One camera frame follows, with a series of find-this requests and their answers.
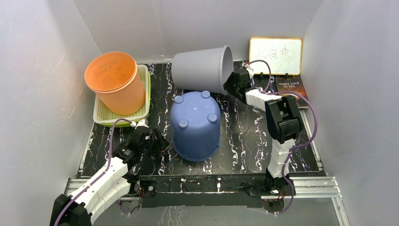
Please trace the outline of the grey plastic bucket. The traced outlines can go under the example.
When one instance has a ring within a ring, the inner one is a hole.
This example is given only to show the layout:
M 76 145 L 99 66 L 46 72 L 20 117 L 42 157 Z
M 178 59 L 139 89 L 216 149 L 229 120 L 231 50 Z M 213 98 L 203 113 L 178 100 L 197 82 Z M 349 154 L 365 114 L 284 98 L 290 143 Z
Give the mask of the grey plastic bucket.
M 178 53 L 172 59 L 171 76 L 178 89 L 227 95 L 223 85 L 233 72 L 229 46 Z

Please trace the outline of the blue plastic bucket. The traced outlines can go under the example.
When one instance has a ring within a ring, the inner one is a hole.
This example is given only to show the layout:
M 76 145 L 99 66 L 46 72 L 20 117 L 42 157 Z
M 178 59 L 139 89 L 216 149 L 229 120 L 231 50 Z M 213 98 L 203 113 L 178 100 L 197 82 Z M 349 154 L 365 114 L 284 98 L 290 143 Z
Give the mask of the blue plastic bucket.
M 221 143 L 221 110 L 209 91 L 176 96 L 170 112 L 172 143 L 188 161 L 211 158 Z

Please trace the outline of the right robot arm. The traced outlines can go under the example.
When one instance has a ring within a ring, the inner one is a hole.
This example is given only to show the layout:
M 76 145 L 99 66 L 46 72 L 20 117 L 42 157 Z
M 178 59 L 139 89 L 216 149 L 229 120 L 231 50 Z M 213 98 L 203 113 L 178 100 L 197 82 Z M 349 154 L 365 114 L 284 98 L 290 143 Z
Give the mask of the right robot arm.
M 292 147 L 303 130 L 303 121 L 293 95 L 278 96 L 252 86 L 247 70 L 232 72 L 223 88 L 242 103 L 265 112 L 267 130 L 272 138 L 271 159 L 264 182 L 250 186 L 271 195 L 282 194 L 286 187 L 295 196 L 293 182 L 289 178 L 289 160 Z

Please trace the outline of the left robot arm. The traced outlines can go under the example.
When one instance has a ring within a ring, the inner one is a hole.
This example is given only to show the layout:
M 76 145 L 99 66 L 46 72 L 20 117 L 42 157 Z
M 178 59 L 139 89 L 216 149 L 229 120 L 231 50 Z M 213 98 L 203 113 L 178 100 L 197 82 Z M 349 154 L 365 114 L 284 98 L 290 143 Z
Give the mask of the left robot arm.
M 50 225 L 91 226 L 122 196 L 140 192 L 139 176 L 130 173 L 146 155 L 155 156 L 169 147 L 157 128 L 136 126 L 122 141 L 107 163 L 87 182 L 69 195 L 59 195 L 53 205 Z

